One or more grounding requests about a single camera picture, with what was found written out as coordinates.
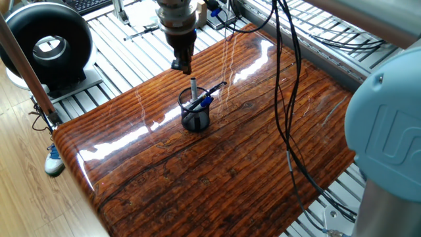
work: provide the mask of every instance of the glossy wood surface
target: glossy wood surface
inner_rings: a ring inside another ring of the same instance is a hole
[[[238,34],[193,57],[198,86],[228,82],[200,134],[181,125],[177,96],[189,76],[175,70],[59,126],[56,146],[111,236],[279,236],[298,217],[274,120],[272,40]],[[294,63],[284,48],[287,98]],[[303,61],[292,133],[323,188],[353,160],[343,131],[350,98]],[[317,197],[298,172],[297,184],[305,203]]]

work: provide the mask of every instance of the robotic arm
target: robotic arm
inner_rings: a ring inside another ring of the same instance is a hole
[[[196,40],[196,8],[190,0],[157,0],[157,15],[176,59],[171,68],[191,74],[191,56]]]

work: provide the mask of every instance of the black pen holder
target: black pen holder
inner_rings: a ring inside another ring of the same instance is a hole
[[[200,97],[207,92],[206,89],[197,87],[197,95]],[[209,118],[209,105],[191,108],[193,99],[191,97],[191,88],[186,88],[178,96],[178,104],[182,109],[182,125],[190,132],[202,132],[205,130],[211,119]]]

